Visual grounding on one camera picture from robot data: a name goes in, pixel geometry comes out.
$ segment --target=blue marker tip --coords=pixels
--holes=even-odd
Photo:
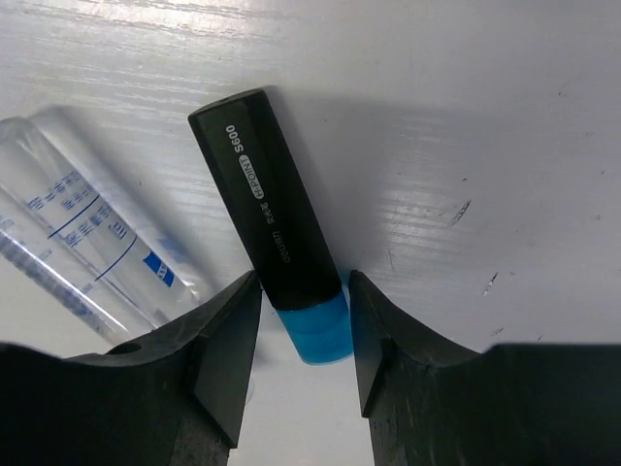
[[[329,364],[353,354],[349,308],[343,292],[330,301],[278,316],[307,364]]]

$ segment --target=clear plastic tube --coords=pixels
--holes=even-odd
[[[88,156],[89,180],[32,121],[0,121],[0,255],[116,345],[202,304],[210,287],[146,216],[135,229],[116,211],[105,194],[118,186]],[[154,250],[148,230],[172,253]]]

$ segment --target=white table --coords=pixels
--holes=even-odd
[[[274,85],[343,272],[476,350],[618,342],[621,2],[208,3],[5,0],[0,117],[86,108],[122,180],[223,287],[250,265],[185,117]],[[0,270],[0,340],[106,349]],[[232,466],[373,464],[351,359],[302,365],[269,306],[258,354]]]

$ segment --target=highlighter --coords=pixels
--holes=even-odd
[[[341,279],[262,89],[188,121],[265,292],[302,360],[353,352]]]

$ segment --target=scratch on surface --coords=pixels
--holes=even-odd
[[[494,284],[494,281],[496,280],[497,277],[498,277],[498,272],[494,274],[494,277],[492,277],[492,280],[490,280],[487,283],[487,285],[483,288],[483,296],[487,296],[487,293],[489,293],[489,290],[492,289],[492,285]]]
[[[390,252],[390,250],[388,251],[388,261],[390,262],[390,269],[394,272],[395,271],[395,266],[392,263],[392,252]]]
[[[455,214],[455,216],[448,223],[448,226],[453,226],[455,223],[457,223],[459,220],[462,219],[462,216],[464,216],[464,214],[466,213],[466,210],[469,208],[471,202],[473,202],[472,199],[470,201],[468,201],[466,204],[464,204],[464,207],[462,207],[459,210],[459,212],[457,214]]]

